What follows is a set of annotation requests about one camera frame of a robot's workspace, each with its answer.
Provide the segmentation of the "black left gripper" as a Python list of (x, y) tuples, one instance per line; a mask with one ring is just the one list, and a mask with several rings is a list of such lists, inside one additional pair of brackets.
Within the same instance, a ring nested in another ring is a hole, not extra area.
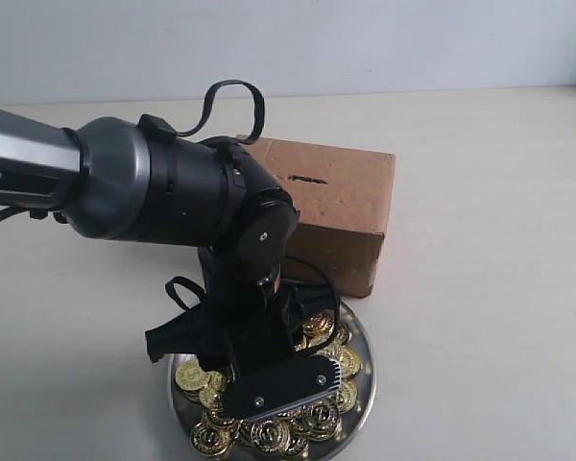
[(145, 332), (157, 363), (167, 354), (194, 354), (204, 371), (232, 369), (237, 378), (273, 370), (298, 358), (294, 330), (321, 313), (339, 319), (339, 294), (331, 283), (288, 281), (281, 261), (248, 261), (199, 249), (203, 314), (182, 313)]

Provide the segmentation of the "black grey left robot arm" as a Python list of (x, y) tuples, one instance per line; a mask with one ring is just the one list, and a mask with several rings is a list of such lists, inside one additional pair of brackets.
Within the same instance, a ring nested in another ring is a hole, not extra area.
[(323, 308), (279, 278), (299, 214), (247, 140), (192, 142), (150, 114), (72, 129), (0, 109), (0, 206), (90, 239), (197, 250), (198, 301), (147, 332), (151, 360), (190, 353), (205, 370), (231, 368), (241, 389), (336, 382), (335, 360), (296, 347)]

